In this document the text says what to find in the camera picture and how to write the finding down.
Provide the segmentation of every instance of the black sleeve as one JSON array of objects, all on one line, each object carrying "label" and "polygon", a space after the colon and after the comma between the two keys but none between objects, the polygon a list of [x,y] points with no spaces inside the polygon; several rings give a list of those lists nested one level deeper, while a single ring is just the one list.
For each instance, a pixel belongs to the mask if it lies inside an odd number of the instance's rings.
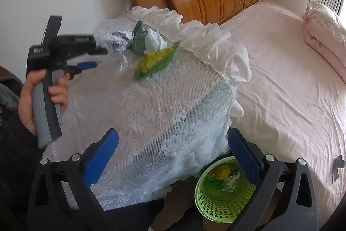
[{"label": "black sleeve", "polygon": [[0,134],[0,197],[13,212],[27,211],[30,190],[43,150],[18,113]]}]

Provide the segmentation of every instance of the brown floor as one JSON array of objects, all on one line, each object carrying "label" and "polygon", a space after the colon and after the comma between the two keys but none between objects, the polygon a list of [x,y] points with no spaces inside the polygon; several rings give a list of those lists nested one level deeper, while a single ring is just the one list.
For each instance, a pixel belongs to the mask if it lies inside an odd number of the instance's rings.
[{"label": "brown floor", "polygon": [[[179,221],[184,212],[194,205],[193,195],[197,180],[194,177],[189,177],[186,181],[179,181],[172,186],[173,191],[167,194],[165,208],[151,225],[153,231],[166,230],[174,222]],[[279,198],[280,191],[277,189],[260,225],[269,221]],[[229,226],[230,224],[215,223],[206,218],[203,222],[203,227],[207,231],[225,231]]]}]

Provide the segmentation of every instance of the metal screw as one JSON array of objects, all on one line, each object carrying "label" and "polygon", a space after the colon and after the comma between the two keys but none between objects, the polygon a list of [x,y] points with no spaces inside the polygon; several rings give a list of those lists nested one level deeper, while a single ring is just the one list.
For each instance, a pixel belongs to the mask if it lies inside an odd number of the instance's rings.
[{"label": "metal screw", "polygon": [[303,158],[300,158],[298,160],[298,163],[300,163],[301,165],[306,165],[306,161]]},{"label": "metal screw", "polygon": [[81,159],[81,155],[80,154],[74,154],[72,156],[72,161],[76,162],[79,161]]},{"label": "metal screw", "polygon": [[45,165],[46,163],[48,163],[48,159],[47,158],[43,158],[40,160],[40,164],[41,165]]},{"label": "metal screw", "polygon": [[267,161],[270,161],[270,162],[274,162],[275,160],[275,157],[271,154],[266,155],[265,158],[267,159]]}]

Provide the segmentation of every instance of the hand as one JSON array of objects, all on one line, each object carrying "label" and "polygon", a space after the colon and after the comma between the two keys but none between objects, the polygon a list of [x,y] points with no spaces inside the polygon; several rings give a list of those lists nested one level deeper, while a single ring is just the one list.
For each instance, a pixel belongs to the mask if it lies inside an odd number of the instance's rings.
[{"label": "hand", "polygon": [[[33,134],[36,135],[34,115],[32,113],[32,90],[34,86],[41,82],[46,76],[46,70],[32,71],[28,74],[20,93],[18,115],[23,125]],[[63,114],[69,105],[69,94],[67,87],[70,80],[70,74],[65,73],[63,77],[58,78],[55,86],[50,86],[48,92],[51,100],[55,104],[60,104],[60,111]]]}]

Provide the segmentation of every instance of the green plastic basket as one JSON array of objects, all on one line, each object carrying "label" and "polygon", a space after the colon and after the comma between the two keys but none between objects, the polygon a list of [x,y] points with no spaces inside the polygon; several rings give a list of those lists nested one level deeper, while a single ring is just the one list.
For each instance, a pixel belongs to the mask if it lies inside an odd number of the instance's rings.
[{"label": "green plastic basket", "polygon": [[[225,163],[241,174],[233,193],[211,190],[208,185],[205,185],[207,174],[218,165]],[[194,198],[198,210],[207,219],[217,223],[232,223],[250,200],[255,189],[255,185],[247,182],[235,157],[232,156],[217,161],[202,174],[197,182]]]}]

